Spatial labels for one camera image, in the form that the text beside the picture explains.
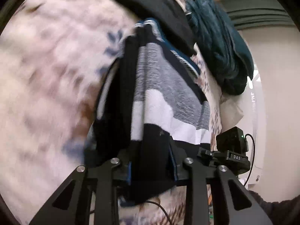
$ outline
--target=black folded garment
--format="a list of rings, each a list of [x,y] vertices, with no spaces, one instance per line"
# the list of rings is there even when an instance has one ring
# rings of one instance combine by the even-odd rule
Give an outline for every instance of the black folded garment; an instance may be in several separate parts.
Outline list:
[[[115,0],[141,19],[155,18],[167,40],[187,56],[196,54],[196,42],[185,13],[175,0]]]

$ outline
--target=black sleeve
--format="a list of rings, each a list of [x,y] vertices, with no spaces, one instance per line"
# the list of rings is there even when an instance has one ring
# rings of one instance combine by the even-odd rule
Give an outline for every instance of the black sleeve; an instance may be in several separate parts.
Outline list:
[[[300,224],[300,195],[292,200],[266,202],[258,193],[251,190],[249,192],[271,219],[273,225]]]

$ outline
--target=triangular cutout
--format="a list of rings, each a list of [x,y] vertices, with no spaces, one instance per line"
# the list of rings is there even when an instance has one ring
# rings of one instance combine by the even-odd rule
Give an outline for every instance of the triangular cutout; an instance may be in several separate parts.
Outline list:
[[[55,202],[53,202],[52,206],[61,209],[67,210],[70,205],[70,201],[72,198],[72,193],[75,187],[75,180],[72,180],[68,186],[61,192],[61,194],[57,197]]]
[[[235,210],[240,211],[252,206],[251,201],[248,200],[247,196],[242,192],[242,190],[233,180],[229,180],[228,185]]]

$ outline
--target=green curtain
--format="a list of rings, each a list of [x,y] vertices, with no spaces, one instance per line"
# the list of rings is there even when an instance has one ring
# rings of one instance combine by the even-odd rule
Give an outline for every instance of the green curtain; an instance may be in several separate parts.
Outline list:
[[[263,25],[294,25],[277,0],[215,0],[228,13],[236,29]]]

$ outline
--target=clothing pile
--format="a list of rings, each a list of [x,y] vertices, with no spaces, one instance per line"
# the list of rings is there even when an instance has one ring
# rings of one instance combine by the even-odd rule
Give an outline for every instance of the clothing pile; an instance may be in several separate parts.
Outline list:
[[[96,150],[93,157],[85,150],[85,164],[101,165],[127,149],[130,198],[142,203],[174,185],[171,143],[211,142],[209,104],[191,59],[195,46],[227,93],[241,94],[254,67],[243,39],[212,0],[115,1],[141,21],[106,74],[93,123]]]

